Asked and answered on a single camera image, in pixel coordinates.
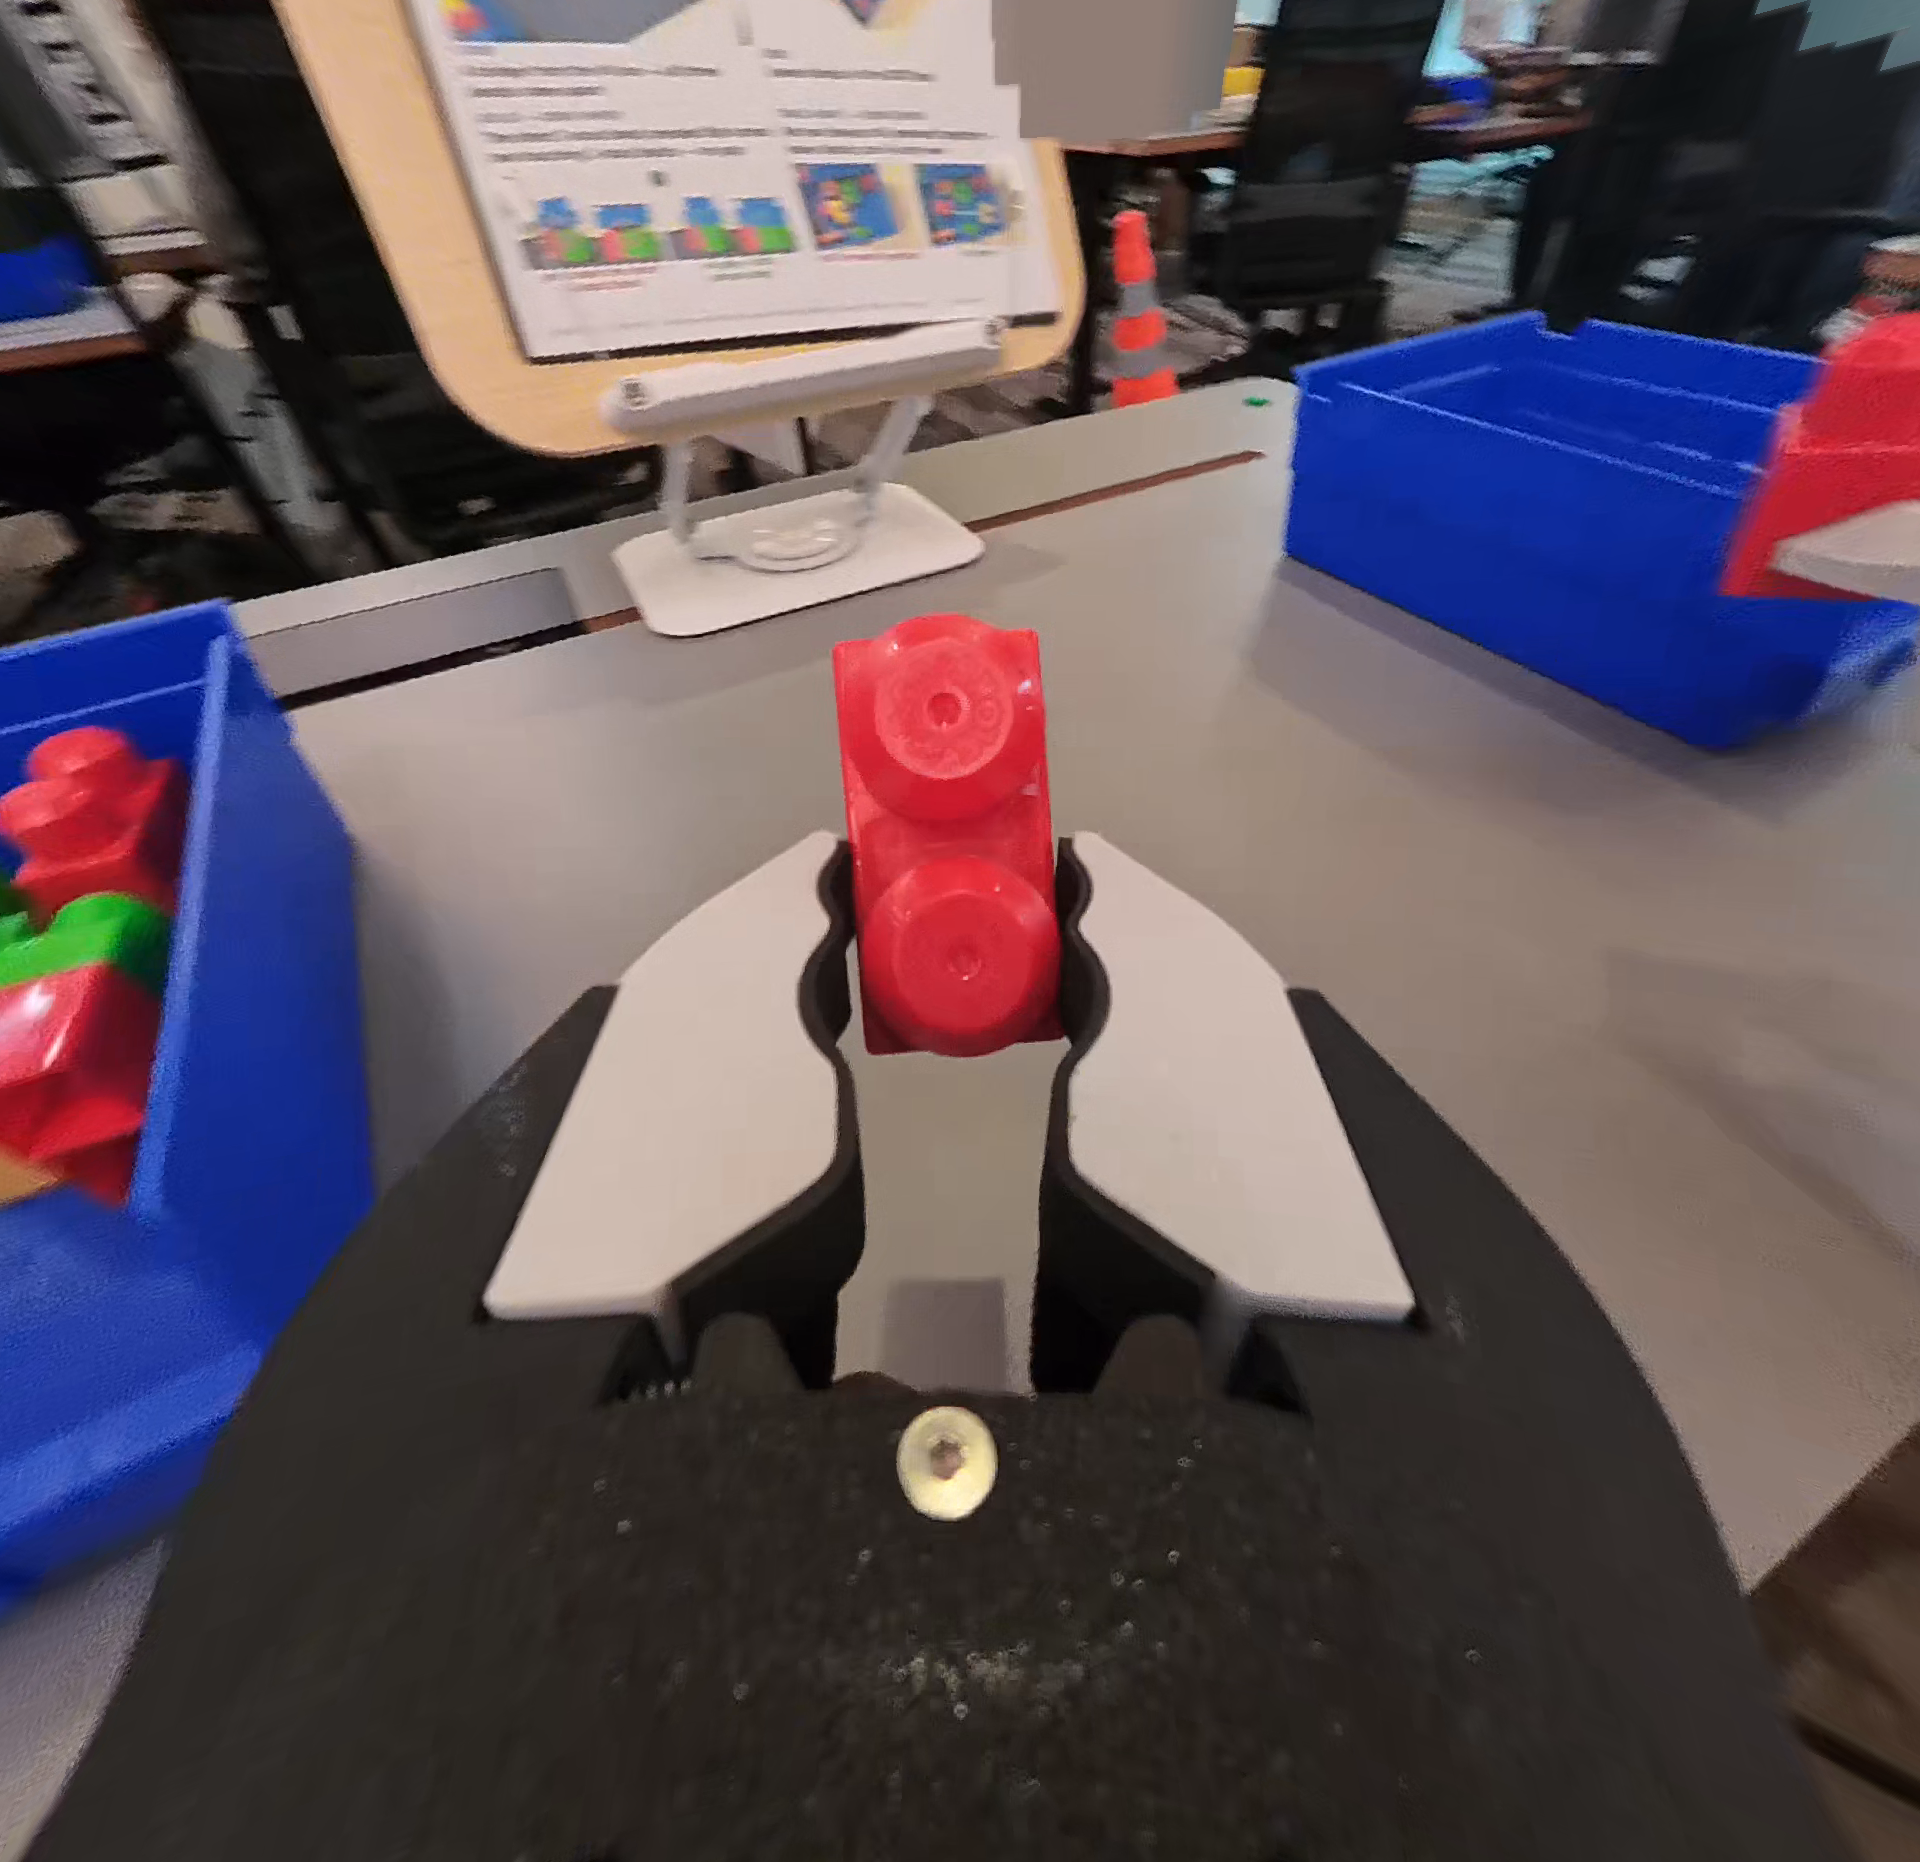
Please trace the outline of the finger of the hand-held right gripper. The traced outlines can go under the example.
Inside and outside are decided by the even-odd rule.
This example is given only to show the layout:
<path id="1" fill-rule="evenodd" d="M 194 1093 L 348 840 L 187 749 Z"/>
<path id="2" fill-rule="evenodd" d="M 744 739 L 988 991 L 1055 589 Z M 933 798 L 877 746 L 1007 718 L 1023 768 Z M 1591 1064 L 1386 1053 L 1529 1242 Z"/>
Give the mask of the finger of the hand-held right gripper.
<path id="1" fill-rule="evenodd" d="M 1878 602 L 1919 602 L 1919 501 L 1853 514 L 1777 543 L 1770 571 Z"/>

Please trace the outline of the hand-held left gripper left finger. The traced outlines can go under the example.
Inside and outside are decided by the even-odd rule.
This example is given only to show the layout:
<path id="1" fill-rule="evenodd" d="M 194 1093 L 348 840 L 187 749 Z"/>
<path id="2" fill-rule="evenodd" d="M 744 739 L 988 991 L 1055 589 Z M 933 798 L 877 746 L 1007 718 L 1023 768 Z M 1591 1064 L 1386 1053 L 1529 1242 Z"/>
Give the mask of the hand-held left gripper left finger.
<path id="1" fill-rule="evenodd" d="M 695 1273 L 829 1173 L 839 1080 L 802 983 L 841 850 L 803 836 L 625 968 L 489 1279 L 491 1320 L 685 1325 Z"/>

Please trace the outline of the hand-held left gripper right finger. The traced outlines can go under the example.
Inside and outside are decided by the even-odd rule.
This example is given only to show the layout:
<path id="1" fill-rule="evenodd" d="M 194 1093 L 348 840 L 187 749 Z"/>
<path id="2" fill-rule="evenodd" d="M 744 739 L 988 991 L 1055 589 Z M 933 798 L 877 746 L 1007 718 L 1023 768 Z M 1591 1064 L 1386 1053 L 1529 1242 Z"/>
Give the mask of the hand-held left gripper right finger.
<path id="1" fill-rule="evenodd" d="M 1405 1325 L 1415 1296 L 1279 968 L 1107 836 L 1060 845 L 1044 1284 L 1097 1325 Z"/>

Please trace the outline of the blue plastic bin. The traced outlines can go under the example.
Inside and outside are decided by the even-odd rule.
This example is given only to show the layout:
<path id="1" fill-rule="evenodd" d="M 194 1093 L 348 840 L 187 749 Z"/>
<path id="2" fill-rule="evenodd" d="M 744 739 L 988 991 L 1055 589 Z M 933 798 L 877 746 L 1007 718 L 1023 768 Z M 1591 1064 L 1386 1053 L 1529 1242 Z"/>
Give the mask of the blue plastic bin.
<path id="1" fill-rule="evenodd" d="M 1819 362 L 1511 315 L 1294 379 L 1284 553 L 1703 749 L 1832 716 L 1916 661 L 1916 610 L 1721 589 Z"/>
<path id="2" fill-rule="evenodd" d="M 183 771 L 129 1192 L 4 1206 L 3 1602 L 160 1531 L 372 1202 L 355 850 L 221 604 L 4 653 L 4 786 L 68 730 Z"/>

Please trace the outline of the red double toy block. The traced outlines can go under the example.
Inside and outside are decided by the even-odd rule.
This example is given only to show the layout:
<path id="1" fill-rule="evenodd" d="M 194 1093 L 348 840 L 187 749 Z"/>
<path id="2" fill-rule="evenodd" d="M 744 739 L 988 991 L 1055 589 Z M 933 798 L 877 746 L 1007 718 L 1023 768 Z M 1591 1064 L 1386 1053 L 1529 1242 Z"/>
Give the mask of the red double toy block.
<path id="1" fill-rule="evenodd" d="M 1040 634 L 944 613 L 831 651 L 862 1032 L 987 1058 L 1060 1032 Z"/>

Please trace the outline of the pile of colourful toy blocks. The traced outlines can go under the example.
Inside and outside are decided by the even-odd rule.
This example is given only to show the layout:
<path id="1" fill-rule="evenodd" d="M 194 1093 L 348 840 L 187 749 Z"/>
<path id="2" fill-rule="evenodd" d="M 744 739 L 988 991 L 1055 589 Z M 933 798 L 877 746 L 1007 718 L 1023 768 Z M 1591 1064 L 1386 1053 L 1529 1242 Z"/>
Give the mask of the pile of colourful toy blocks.
<path id="1" fill-rule="evenodd" d="M 40 739 L 4 792 L 3 1149 L 34 1187 L 131 1197 L 187 810 L 183 768 L 108 726 Z"/>

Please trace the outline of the white document stand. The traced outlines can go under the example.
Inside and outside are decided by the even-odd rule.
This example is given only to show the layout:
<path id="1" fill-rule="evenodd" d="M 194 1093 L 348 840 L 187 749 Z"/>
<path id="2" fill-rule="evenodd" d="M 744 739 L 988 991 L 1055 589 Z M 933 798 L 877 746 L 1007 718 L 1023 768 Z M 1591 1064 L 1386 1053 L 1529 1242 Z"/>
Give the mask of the white document stand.
<path id="1" fill-rule="evenodd" d="M 976 317 L 755 362 L 656 366 L 610 384 L 610 427 L 653 438 L 661 452 L 664 527 L 612 553 L 645 625 L 664 640 L 699 640 L 981 561 L 982 538 L 902 485 L 899 470 L 933 393 L 996 366 L 1003 339 L 1003 319 Z M 699 438 L 883 393 L 893 400 L 844 486 L 695 519 L 690 446 Z"/>

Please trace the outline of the black office chair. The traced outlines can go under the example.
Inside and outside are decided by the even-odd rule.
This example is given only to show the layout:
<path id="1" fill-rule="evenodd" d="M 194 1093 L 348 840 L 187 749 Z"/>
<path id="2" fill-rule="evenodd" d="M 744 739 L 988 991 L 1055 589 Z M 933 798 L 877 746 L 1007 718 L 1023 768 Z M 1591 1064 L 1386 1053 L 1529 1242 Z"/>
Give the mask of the black office chair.
<path id="1" fill-rule="evenodd" d="M 1378 342 L 1412 177 L 1410 115 L 1449 0 L 1282 0 L 1261 90 L 1192 285 L 1244 323 L 1198 387 L 1290 381 Z"/>

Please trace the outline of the orange traffic cone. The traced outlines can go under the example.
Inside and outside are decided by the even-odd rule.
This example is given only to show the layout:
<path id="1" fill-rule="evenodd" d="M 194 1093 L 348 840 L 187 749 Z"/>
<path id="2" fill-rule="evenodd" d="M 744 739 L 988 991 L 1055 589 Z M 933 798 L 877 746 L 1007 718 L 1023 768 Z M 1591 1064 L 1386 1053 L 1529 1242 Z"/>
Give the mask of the orange traffic cone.
<path id="1" fill-rule="evenodd" d="M 1113 407 L 1143 407 L 1178 396 L 1180 379 L 1168 357 L 1168 323 L 1160 298 L 1160 263 L 1151 222 L 1142 211 L 1119 211 L 1113 218 L 1113 275 Z"/>

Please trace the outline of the printed instruction sheet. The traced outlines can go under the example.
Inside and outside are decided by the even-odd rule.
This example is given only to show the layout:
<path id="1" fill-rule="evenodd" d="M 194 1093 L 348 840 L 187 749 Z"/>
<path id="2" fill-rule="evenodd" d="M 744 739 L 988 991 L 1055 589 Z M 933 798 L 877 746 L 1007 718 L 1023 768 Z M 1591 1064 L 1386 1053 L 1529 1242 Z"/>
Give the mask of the printed instruction sheet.
<path id="1" fill-rule="evenodd" d="M 1063 310 L 996 0 L 403 0 L 527 361 Z"/>

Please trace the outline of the wooden clipboard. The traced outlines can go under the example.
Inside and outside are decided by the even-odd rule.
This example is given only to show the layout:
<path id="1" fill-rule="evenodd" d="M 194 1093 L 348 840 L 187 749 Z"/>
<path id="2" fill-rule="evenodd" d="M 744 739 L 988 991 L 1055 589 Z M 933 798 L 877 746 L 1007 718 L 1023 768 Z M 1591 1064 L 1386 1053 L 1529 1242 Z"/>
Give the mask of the wooden clipboard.
<path id="1" fill-rule="evenodd" d="M 1068 354 L 1087 260 L 1064 152 L 1036 142 L 1057 305 L 982 340 L 954 327 L 529 361 L 500 294 L 405 0 L 272 0 L 330 146 L 434 381 L 479 427 L 542 457 L 678 448 L 701 436 L 932 399 Z"/>

